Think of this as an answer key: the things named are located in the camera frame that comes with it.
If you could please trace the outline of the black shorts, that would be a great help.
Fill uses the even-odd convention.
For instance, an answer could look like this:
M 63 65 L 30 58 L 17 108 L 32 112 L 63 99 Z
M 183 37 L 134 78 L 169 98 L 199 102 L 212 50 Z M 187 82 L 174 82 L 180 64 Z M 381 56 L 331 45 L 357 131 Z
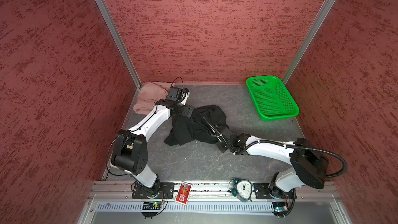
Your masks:
M 164 143 L 169 146 L 182 146 L 193 141 L 215 144 L 219 140 L 211 127 L 220 126 L 227 126 L 227 116 L 216 105 L 194 108 L 190 117 L 172 113 L 172 129 Z

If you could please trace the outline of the pink shorts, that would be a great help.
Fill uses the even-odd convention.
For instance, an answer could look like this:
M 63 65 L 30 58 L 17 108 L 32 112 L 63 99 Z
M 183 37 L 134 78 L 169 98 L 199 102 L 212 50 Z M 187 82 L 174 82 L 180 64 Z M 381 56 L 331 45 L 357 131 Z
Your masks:
M 157 101 L 166 99 L 171 86 L 170 83 L 144 83 L 133 106 L 134 112 L 141 115 L 150 114 Z

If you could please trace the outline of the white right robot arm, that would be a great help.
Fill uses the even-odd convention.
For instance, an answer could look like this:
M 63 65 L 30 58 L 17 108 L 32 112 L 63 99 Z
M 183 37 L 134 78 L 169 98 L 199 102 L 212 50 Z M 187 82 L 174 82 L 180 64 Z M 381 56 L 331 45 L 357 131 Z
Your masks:
M 236 135 L 225 126 L 211 127 L 210 130 L 219 140 L 222 152 L 228 150 L 237 156 L 267 157 L 290 166 L 283 172 L 276 172 L 268 184 L 267 192 L 272 198 L 281 199 L 301 186 L 324 188 L 329 161 L 306 139 L 285 142 L 266 140 L 245 133 Z

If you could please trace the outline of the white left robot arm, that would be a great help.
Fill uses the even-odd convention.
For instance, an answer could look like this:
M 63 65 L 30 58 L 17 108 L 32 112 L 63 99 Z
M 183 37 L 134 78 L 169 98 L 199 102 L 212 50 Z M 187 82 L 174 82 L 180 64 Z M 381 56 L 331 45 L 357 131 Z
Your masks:
M 155 131 L 167 121 L 173 113 L 191 117 L 194 107 L 184 102 L 177 103 L 159 100 L 152 111 L 137 125 L 120 130 L 113 141 L 110 166 L 133 176 L 148 198 L 155 198 L 161 191 L 159 176 L 147 165 L 147 142 Z

